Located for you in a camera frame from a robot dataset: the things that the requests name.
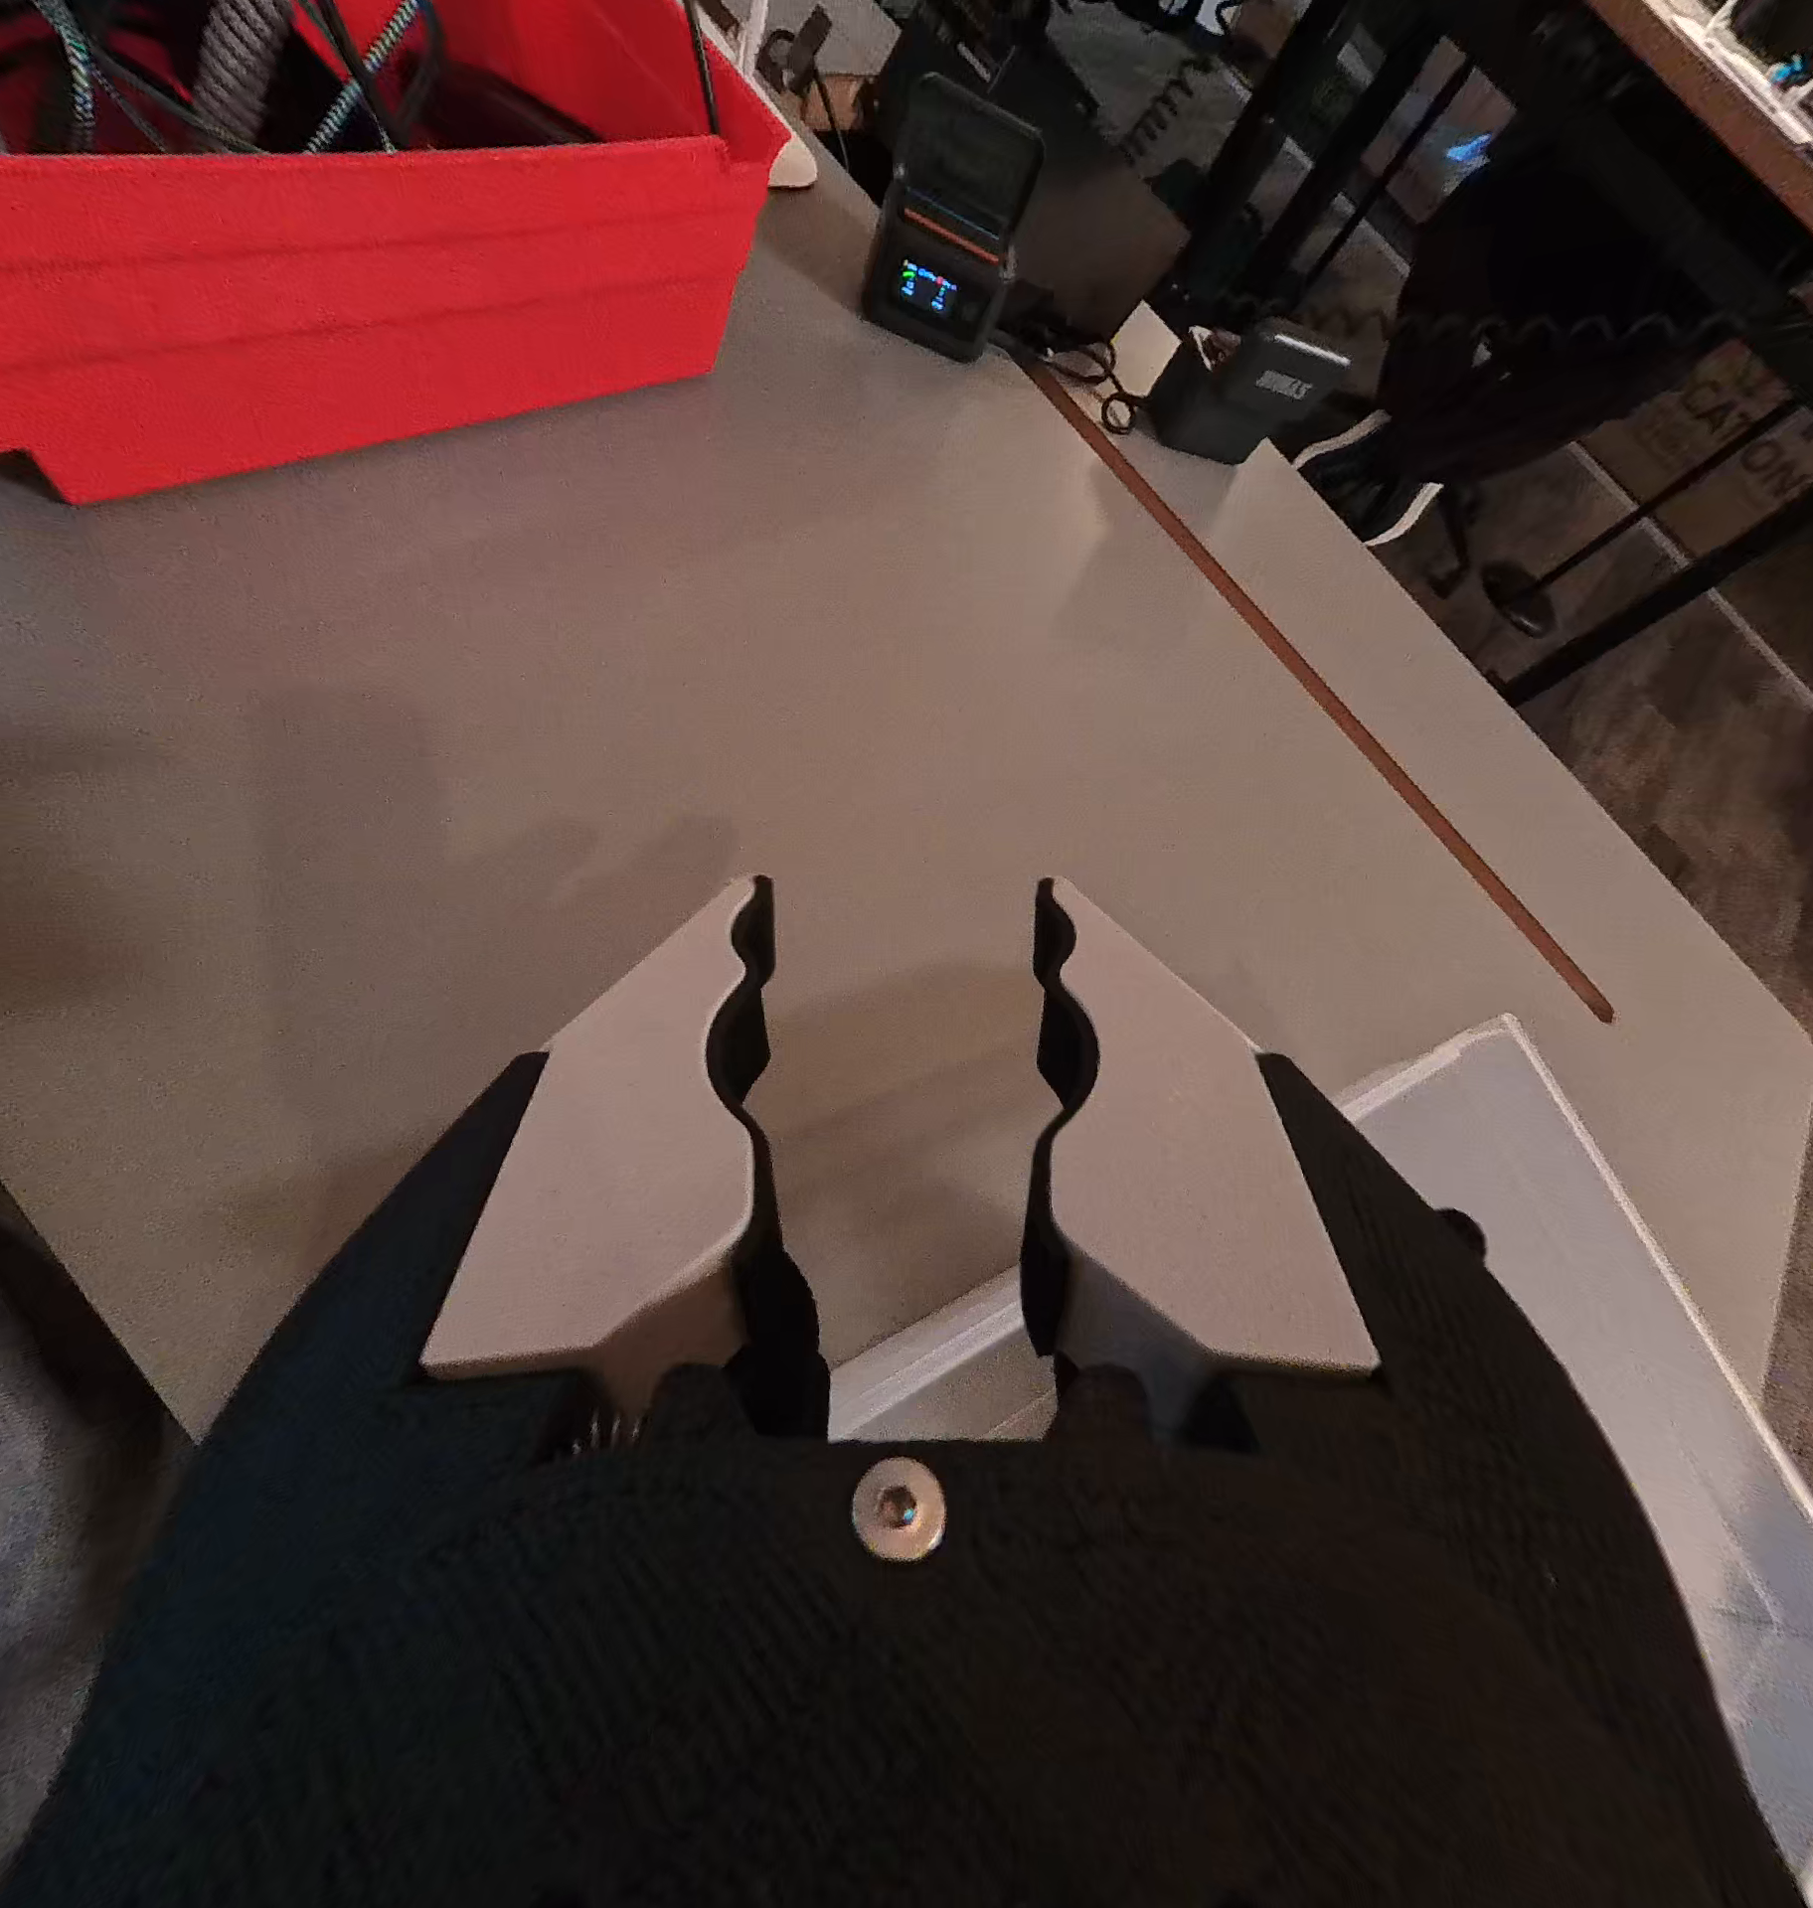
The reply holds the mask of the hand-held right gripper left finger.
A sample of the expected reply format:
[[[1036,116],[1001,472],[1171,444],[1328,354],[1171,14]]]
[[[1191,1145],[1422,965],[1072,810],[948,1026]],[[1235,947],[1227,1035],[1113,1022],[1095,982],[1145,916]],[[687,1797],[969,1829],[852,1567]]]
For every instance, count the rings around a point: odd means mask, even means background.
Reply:
[[[818,1301],[751,1110],[774,973],[774,885],[746,875],[547,1041],[428,1375],[579,1372],[636,1423],[667,1372],[717,1368],[758,1431],[827,1434]]]

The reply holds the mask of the long wooden desk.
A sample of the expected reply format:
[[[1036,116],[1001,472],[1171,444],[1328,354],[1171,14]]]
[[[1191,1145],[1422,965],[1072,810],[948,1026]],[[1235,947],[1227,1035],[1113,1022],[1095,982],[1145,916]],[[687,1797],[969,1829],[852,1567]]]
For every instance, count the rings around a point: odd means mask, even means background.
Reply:
[[[1728,34],[1733,4],[1587,2],[1745,171],[1813,235],[1813,121]]]

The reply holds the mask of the black label printer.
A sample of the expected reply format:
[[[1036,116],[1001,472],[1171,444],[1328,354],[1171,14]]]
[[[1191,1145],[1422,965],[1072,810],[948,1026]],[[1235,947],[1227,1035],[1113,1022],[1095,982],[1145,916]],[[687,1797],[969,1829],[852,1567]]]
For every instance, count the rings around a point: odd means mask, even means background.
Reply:
[[[916,80],[897,128],[859,311],[958,365],[979,363],[1015,286],[1044,139],[945,74]]]

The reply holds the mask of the brown cardboard box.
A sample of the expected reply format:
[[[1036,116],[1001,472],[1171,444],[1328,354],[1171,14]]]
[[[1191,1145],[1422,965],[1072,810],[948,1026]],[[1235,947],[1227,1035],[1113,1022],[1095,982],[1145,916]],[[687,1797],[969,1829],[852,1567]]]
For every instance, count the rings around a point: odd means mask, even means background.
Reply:
[[[1813,414],[1744,343],[1719,345],[1584,450],[1636,502],[1686,482],[1653,523],[1693,559],[1813,491]]]

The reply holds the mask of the black office chair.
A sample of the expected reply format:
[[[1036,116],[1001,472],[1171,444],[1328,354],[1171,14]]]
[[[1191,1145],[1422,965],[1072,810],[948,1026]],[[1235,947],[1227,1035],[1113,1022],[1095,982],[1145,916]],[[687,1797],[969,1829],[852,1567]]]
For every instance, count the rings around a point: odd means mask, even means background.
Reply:
[[[1493,156],[1420,228],[1370,394],[1334,394],[1287,458],[1370,550],[1439,513],[1473,573],[1485,487],[1629,418],[1733,339],[1708,298],[1559,158]]]

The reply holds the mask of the red plastic bin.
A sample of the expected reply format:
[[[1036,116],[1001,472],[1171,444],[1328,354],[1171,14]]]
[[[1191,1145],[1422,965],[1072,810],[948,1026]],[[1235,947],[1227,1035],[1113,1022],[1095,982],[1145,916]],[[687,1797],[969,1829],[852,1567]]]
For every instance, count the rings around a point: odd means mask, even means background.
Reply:
[[[778,110],[685,4],[435,4],[595,139],[0,156],[0,455],[73,504],[713,371]]]

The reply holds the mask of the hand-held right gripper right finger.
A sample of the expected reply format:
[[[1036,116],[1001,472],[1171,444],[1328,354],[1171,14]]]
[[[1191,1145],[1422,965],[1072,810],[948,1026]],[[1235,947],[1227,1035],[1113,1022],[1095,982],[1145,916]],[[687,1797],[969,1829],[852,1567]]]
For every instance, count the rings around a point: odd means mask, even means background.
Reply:
[[[1037,885],[1033,978],[1052,1110],[1017,1269],[1056,1392],[1130,1372],[1149,1428],[1181,1438],[1231,1380],[1374,1380],[1271,1055],[1064,877]]]

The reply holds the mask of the black charger box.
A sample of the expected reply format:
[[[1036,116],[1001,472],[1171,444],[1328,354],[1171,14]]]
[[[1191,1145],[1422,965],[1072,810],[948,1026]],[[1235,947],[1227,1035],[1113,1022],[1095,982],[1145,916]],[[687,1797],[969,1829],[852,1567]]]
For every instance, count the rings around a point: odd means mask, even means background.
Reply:
[[[1191,324],[1145,394],[1145,418],[1171,450],[1243,465],[1279,430],[1317,418],[1349,371],[1349,354],[1291,322],[1246,332]]]

